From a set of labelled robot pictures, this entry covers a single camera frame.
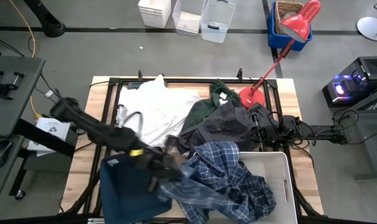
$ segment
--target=yellow cable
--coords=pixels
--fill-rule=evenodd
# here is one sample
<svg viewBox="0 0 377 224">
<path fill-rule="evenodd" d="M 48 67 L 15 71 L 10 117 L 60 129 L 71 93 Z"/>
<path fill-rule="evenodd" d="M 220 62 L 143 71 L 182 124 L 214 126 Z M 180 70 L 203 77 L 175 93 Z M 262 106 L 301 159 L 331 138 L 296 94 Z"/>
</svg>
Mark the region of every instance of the yellow cable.
<svg viewBox="0 0 377 224">
<path fill-rule="evenodd" d="M 31 34 L 31 37 L 32 37 L 32 43 L 34 45 L 34 49 L 32 50 L 32 55 L 31 57 L 35 57 L 35 52 L 37 50 L 37 44 L 36 44 L 36 41 L 35 41 L 35 37 L 34 37 L 34 33 L 32 32 L 31 30 L 31 27 L 28 25 L 28 22 L 26 21 L 26 19 L 24 18 L 24 16 L 21 14 L 19 8 L 17 8 L 17 6 L 14 4 L 13 0 L 9 0 L 10 3 L 12 4 L 12 6 L 14 7 L 14 9 L 19 13 L 19 15 L 21 16 L 21 19 L 25 22 L 26 26 L 28 27 L 29 29 L 29 32 Z M 29 102 L 31 104 L 31 108 L 32 108 L 32 111 L 34 112 L 35 114 L 35 121 L 37 121 L 39 118 L 42 117 L 42 115 L 38 114 L 36 112 L 36 110 L 34 109 L 34 101 L 32 99 L 32 96 L 29 97 Z"/>
</svg>

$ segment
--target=wire basket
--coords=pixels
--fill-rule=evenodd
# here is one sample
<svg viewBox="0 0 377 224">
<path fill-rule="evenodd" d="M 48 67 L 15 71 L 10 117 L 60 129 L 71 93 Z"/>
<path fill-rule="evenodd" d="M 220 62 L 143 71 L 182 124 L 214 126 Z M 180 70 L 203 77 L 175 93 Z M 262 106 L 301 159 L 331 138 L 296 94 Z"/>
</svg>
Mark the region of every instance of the wire basket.
<svg viewBox="0 0 377 224">
<path fill-rule="evenodd" d="M 282 21 L 282 18 L 290 12 L 298 14 L 299 11 L 303 8 L 303 4 L 299 2 L 295 2 L 295 0 L 292 0 L 292 2 L 289 1 L 277 1 L 276 2 L 276 8 L 274 17 L 276 20 L 276 33 L 277 34 L 284 34 L 286 33 L 280 28 L 280 22 Z"/>
</svg>

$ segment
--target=white plastic bin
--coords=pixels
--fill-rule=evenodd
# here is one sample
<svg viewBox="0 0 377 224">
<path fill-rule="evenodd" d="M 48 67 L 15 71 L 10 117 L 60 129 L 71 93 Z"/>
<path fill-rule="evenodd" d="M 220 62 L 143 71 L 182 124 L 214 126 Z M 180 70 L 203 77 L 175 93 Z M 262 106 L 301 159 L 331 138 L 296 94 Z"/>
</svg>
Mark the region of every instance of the white plastic bin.
<svg viewBox="0 0 377 224">
<path fill-rule="evenodd" d="M 205 0 L 177 0 L 172 17 L 176 32 L 198 35 Z"/>
<path fill-rule="evenodd" d="M 253 175 L 266 179 L 277 203 L 270 216 L 255 224 L 297 224 L 287 156 L 283 152 L 241 152 L 240 160 Z M 234 223 L 218 211 L 211 211 L 209 217 L 211 224 Z"/>
<path fill-rule="evenodd" d="M 227 0 L 209 0 L 201 17 L 202 39 L 223 43 L 235 7 Z"/>
<path fill-rule="evenodd" d="M 139 11 L 146 26 L 164 28 L 172 10 L 171 0 L 140 0 Z"/>
</svg>

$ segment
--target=wooden table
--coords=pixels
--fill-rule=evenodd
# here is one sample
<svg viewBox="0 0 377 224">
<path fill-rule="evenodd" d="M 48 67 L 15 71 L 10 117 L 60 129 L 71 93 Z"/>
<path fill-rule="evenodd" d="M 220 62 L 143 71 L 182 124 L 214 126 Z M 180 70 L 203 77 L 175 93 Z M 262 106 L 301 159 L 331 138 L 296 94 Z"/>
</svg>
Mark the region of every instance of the wooden table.
<svg viewBox="0 0 377 224">
<path fill-rule="evenodd" d="M 103 81 L 108 81 L 110 77 L 93 77 L 92 83 L 98 83 Z M 301 117 L 300 109 L 298 104 L 298 99 L 296 96 L 294 81 L 290 78 L 280 78 L 277 79 L 278 91 L 281 101 L 282 113 L 290 114 L 293 116 Z M 235 90 L 237 93 L 249 84 L 228 84 L 229 88 Z M 90 89 L 88 101 L 86 103 L 85 112 L 91 116 L 101 119 L 103 112 L 103 107 L 106 98 L 108 84 L 99 84 L 94 85 Z M 168 88 L 184 88 L 197 90 L 201 98 L 209 98 L 209 84 L 203 83 L 168 83 Z M 109 117 L 107 122 L 111 121 L 111 110 L 113 109 L 113 102 L 116 95 L 116 91 L 113 92 L 111 97 L 111 105 L 109 111 Z M 274 105 L 273 94 L 270 91 L 272 108 L 273 111 L 276 110 Z M 77 142 L 77 147 L 89 143 L 89 140 L 86 136 L 81 136 Z M 62 200 L 62 207 L 66 210 L 69 209 L 77 198 L 81 195 L 83 190 L 86 188 L 89 176 L 90 169 L 93 162 L 93 156 L 95 153 L 95 145 L 92 144 L 87 146 L 74 154 L 70 173 L 68 175 L 67 184 L 65 186 L 65 191 Z M 314 170 L 312 167 L 312 161 L 309 156 L 300 150 L 291 149 L 291 159 L 294 166 L 294 174 L 296 179 L 296 184 L 299 190 L 302 192 L 307 201 L 313 206 L 313 208 L 319 213 L 323 214 L 323 209 L 320 201 L 319 189 L 317 187 L 317 181 L 314 175 Z M 98 185 L 93 191 L 91 198 L 90 211 L 93 211 L 97 194 L 98 194 Z M 172 209 L 168 212 L 158 216 L 159 218 L 180 218 L 184 217 L 184 214 L 180 210 L 180 207 L 174 201 L 172 204 Z"/>
</svg>

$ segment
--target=plaid shirt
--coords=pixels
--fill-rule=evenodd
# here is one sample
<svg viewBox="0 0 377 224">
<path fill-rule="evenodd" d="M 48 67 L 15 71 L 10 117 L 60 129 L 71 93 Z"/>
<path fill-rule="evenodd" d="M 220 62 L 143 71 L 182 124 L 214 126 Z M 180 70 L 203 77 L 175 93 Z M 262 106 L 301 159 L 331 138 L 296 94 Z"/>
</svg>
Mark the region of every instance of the plaid shirt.
<svg viewBox="0 0 377 224">
<path fill-rule="evenodd" d="M 195 154 L 182 167 L 181 182 L 160 180 L 159 199 L 175 199 L 192 223 L 206 223 L 209 210 L 218 210 L 237 223 L 268 216 L 276 206 L 263 177 L 239 162 L 233 142 L 208 142 L 194 147 Z"/>
</svg>

